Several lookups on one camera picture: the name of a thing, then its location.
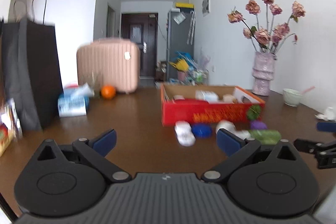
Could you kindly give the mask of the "dried pink flowers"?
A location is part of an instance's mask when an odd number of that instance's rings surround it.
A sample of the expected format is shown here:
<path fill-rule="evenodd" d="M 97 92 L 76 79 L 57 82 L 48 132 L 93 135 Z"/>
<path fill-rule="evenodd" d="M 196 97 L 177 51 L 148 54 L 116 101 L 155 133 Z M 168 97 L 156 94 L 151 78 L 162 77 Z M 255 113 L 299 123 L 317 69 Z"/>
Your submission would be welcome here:
<path fill-rule="evenodd" d="M 231 24 L 242 23 L 244 24 L 243 35 L 244 38 L 251 41 L 252 46 L 256 52 L 270 53 L 277 55 L 280 48 L 284 43 L 292 39 L 293 44 L 297 44 L 298 36 L 296 33 L 290 30 L 290 21 L 298 22 L 299 18 L 303 18 L 306 15 L 304 6 L 298 1 L 294 1 L 291 5 L 291 13 L 288 20 L 282 24 L 275 24 L 275 17 L 281 15 L 282 8 L 275 3 L 275 0 L 261 0 L 264 3 L 266 11 L 266 25 L 262 26 L 259 20 L 259 14 L 261 13 L 261 6 L 255 0 L 249 0 L 245 6 L 248 14 L 255 16 L 256 24 L 248 25 L 242 12 L 236 8 L 232 9 L 227 14 L 228 21 Z"/>

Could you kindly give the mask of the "dark wooden door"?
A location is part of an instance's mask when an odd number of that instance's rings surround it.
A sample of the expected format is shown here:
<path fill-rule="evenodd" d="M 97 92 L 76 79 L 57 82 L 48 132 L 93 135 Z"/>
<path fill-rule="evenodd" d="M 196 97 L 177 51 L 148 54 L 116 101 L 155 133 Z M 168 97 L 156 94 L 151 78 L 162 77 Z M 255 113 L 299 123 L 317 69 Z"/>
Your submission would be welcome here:
<path fill-rule="evenodd" d="M 139 48 L 140 77 L 153 79 L 157 62 L 158 14 L 122 14 L 121 37 Z"/>

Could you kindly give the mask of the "red white lint brush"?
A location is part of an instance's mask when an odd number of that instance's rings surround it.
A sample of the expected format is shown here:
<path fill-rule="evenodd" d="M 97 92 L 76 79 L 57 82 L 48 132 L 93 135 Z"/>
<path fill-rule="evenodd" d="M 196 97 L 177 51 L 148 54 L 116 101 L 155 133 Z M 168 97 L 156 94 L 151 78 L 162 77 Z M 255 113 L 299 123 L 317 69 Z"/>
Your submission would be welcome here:
<path fill-rule="evenodd" d="M 190 99 L 190 98 L 172 100 L 172 102 L 175 104 L 179 104 L 179 105 L 208 105 L 209 104 L 209 102 L 205 100 L 197 100 L 197 99 Z"/>

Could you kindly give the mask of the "pale green bowl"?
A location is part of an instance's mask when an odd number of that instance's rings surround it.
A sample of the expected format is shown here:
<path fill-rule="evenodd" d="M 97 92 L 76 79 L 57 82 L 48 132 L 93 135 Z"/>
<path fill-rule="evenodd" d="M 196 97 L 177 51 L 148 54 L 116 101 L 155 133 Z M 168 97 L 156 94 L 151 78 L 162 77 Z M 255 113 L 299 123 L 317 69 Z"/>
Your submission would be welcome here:
<path fill-rule="evenodd" d="M 291 107 L 297 107 L 300 104 L 303 94 L 293 89 L 283 89 L 284 103 Z"/>

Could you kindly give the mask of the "pink spoon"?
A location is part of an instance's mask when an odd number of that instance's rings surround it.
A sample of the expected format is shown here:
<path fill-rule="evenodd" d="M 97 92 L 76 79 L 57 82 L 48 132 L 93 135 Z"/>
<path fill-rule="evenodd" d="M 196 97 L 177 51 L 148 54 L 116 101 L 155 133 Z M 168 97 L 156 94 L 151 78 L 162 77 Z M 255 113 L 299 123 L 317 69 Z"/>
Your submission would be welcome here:
<path fill-rule="evenodd" d="M 304 94 L 306 94 L 306 93 L 308 93 L 308 92 L 310 92 L 310 91 L 312 91 L 312 90 L 314 90 L 314 89 L 315 89 L 315 86 L 311 86 L 311 87 L 309 87 L 309 88 L 307 88 L 307 89 L 301 91 L 300 94 L 301 94 L 301 95 L 304 95 Z"/>

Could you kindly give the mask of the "crumpled white tissue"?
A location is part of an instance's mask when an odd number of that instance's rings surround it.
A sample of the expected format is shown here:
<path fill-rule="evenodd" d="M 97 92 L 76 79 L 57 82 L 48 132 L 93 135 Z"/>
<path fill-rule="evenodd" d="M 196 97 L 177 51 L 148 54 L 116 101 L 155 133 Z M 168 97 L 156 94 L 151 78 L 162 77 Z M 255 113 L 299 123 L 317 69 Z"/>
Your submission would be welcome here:
<path fill-rule="evenodd" d="M 336 113 L 333 107 L 327 107 L 323 113 L 319 113 L 315 117 L 319 120 L 335 122 Z"/>

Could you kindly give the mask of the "red cardboard box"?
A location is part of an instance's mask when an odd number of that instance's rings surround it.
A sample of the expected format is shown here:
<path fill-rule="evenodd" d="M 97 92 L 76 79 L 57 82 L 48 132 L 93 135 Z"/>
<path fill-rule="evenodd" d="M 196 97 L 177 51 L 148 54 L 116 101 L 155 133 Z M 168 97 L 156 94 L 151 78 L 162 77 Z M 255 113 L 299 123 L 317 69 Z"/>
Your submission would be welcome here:
<path fill-rule="evenodd" d="M 219 102 L 208 105 L 179 105 L 172 102 L 173 96 L 196 99 L 196 90 L 208 90 L 219 96 Z M 162 124 L 173 126 L 177 121 L 195 123 L 218 123 L 227 120 L 234 123 L 247 123 L 261 118 L 265 101 L 239 86 L 210 86 L 210 85 L 172 85 L 162 84 L 161 105 Z M 224 103 L 224 94 L 232 94 L 239 103 Z"/>

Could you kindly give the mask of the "purple round object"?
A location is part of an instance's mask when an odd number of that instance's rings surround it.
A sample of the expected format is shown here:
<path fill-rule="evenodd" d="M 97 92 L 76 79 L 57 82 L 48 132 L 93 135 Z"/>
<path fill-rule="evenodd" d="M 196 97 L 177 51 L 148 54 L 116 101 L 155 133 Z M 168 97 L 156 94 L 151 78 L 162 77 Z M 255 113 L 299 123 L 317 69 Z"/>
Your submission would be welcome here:
<path fill-rule="evenodd" d="M 250 129 L 251 130 L 267 130 L 267 125 L 262 121 L 250 121 Z"/>

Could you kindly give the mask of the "white square plastic bottle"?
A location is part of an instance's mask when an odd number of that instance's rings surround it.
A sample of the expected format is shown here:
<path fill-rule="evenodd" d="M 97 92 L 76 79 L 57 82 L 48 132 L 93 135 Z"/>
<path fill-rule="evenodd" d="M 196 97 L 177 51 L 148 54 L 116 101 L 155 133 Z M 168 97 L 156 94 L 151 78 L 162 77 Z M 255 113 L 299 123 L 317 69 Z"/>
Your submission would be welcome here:
<path fill-rule="evenodd" d="M 206 101 L 209 103 L 219 102 L 219 96 L 212 91 L 208 90 L 196 90 L 195 98 L 200 101 Z"/>

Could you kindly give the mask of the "clear glass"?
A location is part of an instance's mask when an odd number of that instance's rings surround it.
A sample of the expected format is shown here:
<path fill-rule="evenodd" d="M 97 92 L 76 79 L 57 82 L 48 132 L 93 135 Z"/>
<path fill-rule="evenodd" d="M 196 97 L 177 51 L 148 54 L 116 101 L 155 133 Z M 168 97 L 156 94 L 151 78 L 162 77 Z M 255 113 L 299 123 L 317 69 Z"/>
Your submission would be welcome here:
<path fill-rule="evenodd" d="M 100 72 L 90 72 L 82 75 L 81 77 L 82 82 L 84 84 L 88 84 L 89 87 L 94 91 L 94 97 L 99 98 L 100 97 L 100 90 L 103 84 L 103 77 Z"/>

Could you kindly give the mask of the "pink suitcase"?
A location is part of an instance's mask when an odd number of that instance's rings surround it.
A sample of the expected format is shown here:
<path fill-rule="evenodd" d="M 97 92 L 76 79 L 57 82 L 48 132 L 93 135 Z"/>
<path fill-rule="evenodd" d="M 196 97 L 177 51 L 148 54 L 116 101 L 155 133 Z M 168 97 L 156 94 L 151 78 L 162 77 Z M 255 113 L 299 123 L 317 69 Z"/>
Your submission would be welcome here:
<path fill-rule="evenodd" d="M 98 77 L 100 85 L 110 85 L 120 93 L 133 93 L 139 81 L 139 47 L 128 39 L 104 38 L 77 50 L 79 85 Z"/>

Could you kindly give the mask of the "blue ribbed cap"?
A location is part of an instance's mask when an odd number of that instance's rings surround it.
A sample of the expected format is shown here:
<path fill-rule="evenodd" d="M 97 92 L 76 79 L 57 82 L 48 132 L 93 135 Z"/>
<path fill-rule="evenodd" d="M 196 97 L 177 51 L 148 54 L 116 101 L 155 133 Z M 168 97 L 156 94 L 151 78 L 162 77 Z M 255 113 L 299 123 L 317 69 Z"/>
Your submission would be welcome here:
<path fill-rule="evenodd" d="M 204 123 L 193 124 L 191 131 L 196 138 L 209 138 L 212 135 L 211 126 Z"/>

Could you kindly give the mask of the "large white bottle cap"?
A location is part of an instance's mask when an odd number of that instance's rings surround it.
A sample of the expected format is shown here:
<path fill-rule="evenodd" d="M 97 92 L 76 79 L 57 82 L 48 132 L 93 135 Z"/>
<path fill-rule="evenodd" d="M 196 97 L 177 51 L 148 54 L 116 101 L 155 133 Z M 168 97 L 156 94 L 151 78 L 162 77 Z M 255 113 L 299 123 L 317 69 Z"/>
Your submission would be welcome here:
<path fill-rule="evenodd" d="M 181 95 L 175 95 L 173 96 L 173 100 L 177 101 L 177 100 L 184 100 L 184 96 L 181 96 Z"/>

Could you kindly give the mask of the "green spray bottle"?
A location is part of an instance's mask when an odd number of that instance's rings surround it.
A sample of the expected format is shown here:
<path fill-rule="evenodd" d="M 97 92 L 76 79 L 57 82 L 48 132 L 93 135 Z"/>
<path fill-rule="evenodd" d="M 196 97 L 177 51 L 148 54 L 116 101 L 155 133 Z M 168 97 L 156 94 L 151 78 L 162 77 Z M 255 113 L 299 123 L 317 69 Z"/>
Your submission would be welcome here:
<path fill-rule="evenodd" d="M 234 132 L 241 139 L 254 138 L 264 145 L 274 145 L 282 139 L 276 130 L 241 130 Z"/>

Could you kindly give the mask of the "orange fruit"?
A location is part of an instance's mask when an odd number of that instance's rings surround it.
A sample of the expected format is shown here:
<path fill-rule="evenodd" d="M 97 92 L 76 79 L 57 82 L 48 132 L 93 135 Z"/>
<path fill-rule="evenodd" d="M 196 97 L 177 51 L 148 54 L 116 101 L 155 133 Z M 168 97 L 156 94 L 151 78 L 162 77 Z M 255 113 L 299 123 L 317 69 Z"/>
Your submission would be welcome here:
<path fill-rule="evenodd" d="M 116 88 L 110 85 L 105 85 L 100 90 L 102 98 L 112 100 L 116 96 Z"/>

